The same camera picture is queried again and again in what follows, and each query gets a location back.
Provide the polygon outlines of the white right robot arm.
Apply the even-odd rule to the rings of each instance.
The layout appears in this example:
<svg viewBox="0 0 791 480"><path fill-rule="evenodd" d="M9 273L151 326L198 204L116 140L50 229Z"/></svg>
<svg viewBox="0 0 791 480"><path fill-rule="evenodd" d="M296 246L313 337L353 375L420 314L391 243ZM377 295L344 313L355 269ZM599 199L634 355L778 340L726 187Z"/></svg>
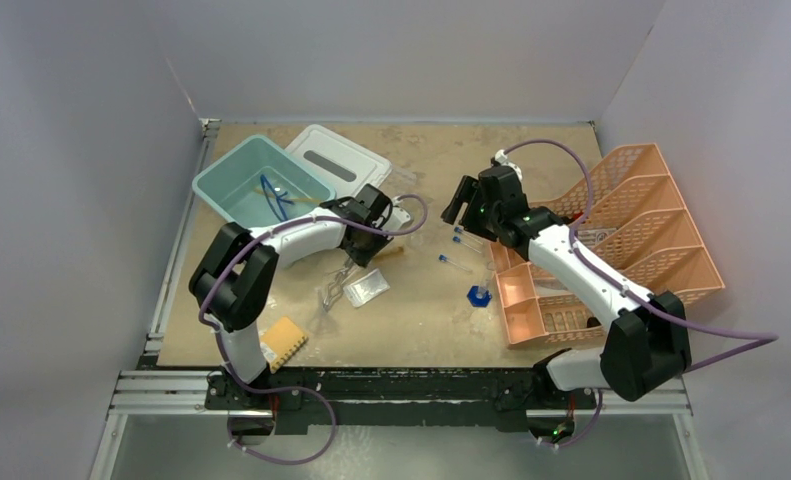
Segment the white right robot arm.
<svg viewBox="0 0 791 480"><path fill-rule="evenodd" d="M540 404L555 407L583 388L637 401L690 366L682 301L623 278L562 217L530 206L512 167L494 164L476 177L463 176L441 218L547 270L605 330L600 349L568 349L535 364L532 392Z"/></svg>

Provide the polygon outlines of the metal crucible tongs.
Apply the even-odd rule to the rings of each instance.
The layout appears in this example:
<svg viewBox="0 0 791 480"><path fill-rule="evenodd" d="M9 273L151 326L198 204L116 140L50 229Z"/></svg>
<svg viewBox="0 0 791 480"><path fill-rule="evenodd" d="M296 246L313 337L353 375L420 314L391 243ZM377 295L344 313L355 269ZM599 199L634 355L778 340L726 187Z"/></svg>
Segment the metal crucible tongs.
<svg viewBox="0 0 791 480"><path fill-rule="evenodd" d="M355 269L356 263L351 258L347 258L325 282L319 296L320 305L325 312L329 312L333 304L343 296L344 285Z"/></svg>

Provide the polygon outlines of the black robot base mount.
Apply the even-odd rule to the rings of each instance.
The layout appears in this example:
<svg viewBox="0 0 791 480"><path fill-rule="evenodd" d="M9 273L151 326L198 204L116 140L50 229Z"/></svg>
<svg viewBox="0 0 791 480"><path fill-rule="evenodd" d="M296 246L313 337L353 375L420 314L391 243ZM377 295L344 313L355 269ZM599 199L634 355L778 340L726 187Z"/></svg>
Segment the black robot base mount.
<svg viewBox="0 0 791 480"><path fill-rule="evenodd" d="M570 435L572 414L594 393L556 390L533 367L283 367L269 388L247 391L224 372L207 379L205 407L271 415L279 435L313 425L493 427L504 433Z"/></svg>

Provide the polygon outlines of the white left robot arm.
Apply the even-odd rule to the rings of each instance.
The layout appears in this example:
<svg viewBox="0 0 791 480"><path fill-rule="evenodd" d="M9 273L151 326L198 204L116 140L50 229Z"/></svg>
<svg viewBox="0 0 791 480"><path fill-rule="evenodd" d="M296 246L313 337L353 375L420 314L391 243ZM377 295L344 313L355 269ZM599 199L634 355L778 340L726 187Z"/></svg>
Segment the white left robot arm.
<svg viewBox="0 0 791 480"><path fill-rule="evenodd" d="M243 408L268 399L271 363L261 348L257 319L277 271L326 250L342 250L365 267L391 242L383 234L394 202L365 185L355 196L327 200L310 212L271 227L222 226L192 274L188 289L198 320L215 336L230 395Z"/></svg>

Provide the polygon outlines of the blue safety glasses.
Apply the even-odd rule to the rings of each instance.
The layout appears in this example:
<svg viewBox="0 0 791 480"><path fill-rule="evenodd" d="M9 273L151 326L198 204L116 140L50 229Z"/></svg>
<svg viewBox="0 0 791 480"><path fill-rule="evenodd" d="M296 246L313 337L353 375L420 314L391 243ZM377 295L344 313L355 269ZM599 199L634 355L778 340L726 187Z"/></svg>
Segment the blue safety glasses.
<svg viewBox="0 0 791 480"><path fill-rule="evenodd" d="M260 175L259 181L260 181L260 187L263 190L286 192L284 190L275 187L265 174ZM279 221L283 222L283 221L288 221L290 219L290 215L288 214L287 208L293 206L295 203L294 204L284 203L270 196L263 195L263 197L265 198L266 203L269 206L270 210L272 211L273 215Z"/></svg>

